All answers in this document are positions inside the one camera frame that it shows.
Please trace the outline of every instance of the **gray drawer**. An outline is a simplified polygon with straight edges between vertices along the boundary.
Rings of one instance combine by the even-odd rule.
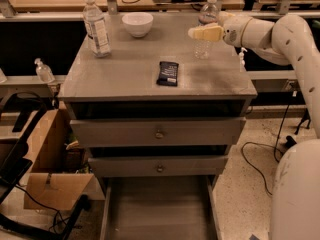
[[[181,155],[89,158],[90,167],[97,178],[169,176],[169,175],[218,175],[227,163],[226,155]]]
[[[205,176],[108,181],[100,240],[220,239]]]
[[[84,147],[232,145],[236,144],[245,118],[204,120],[71,120]]]

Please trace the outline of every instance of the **chair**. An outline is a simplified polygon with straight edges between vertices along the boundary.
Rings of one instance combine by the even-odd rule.
[[[37,112],[27,123],[31,111]],[[33,92],[19,92],[7,95],[0,102],[0,122],[4,111],[21,112],[14,130],[25,128],[18,138],[0,139],[0,204],[5,200],[11,190],[19,184],[20,179],[32,165],[32,161],[24,158],[28,152],[28,137],[41,117],[46,113],[47,106],[42,99]],[[72,211],[62,233],[54,233],[34,226],[15,222],[0,213],[0,226],[32,239],[60,240],[68,239],[82,209],[88,209],[89,203],[86,195],[82,195]]]

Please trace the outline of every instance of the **cabinet top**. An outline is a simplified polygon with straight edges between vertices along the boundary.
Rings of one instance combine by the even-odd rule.
[[[223,41],[213,43],[208,60],[196,59],[188,29],[197,13],[153,13],[151,31],[134,38],[124,29],[124,14],[110,16],[112,54],[96,58],[85,38],[59,94],[66,102],[119,100],[244,99],[256,96],[239,57]],[[179,63],[178,86],[156,83],[160,61]]]

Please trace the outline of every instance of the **plastic bottle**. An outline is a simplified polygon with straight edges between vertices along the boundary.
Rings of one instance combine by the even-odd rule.
[[[89,47],[96,57],[105,57],[111,53],[111,47],[104,13],[95,0],[85,0],[83,20],[88,34]]]
[[[41,59],[39,59],[39,58],[35,59],[34,64],[37,65],[36,72],[37,72],[39,79],[42,82],[51,83],[55,80],[55,78],[52,74],[51,68],[48,65],[44,64],[41,61]]]
[[[216,7],[217,0],[207,0],[207,3],[201,8],[198,16],[198,25],[204,26],[210,23],[218,24],[219,10]],[[212,42],[205,40],[196,40],[194,55],[198,59],[208,59]]]

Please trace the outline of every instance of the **tile floor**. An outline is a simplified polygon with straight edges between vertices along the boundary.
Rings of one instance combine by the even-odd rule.
[[[315,138],[314,130],[302,125],[299,135],[294,135],[303,115],[303,106],[289,109],[283,123],[278,148],[285,151],[286,136],[293,136],[297,142]],[[285,107],[254,107],[248,114],[247,123],[238,141],[233,146],[224,173],[219,177],[213,191],[215,210],[220,229],[220,240],[249,240],[252,235],[260,240],[268,240],[271,196],[264,188],[260,174],[246,163],[241,148],[247,142],[268,146],[247,144],[244,153],[247,159],[259,168],[266,177],[268,188],[272,191],[273,176],[277,162],[273,156],[273,147],[281,125]],[[84,211],[69,239],[99,239],[103,210],[102,201],[92,202],[90,211]],[[48,229],[52,223],[52,212],[23,210],[23,194],[14,189],[0,211],[11,219]],[[0,239],[28,239],[0,230]]]

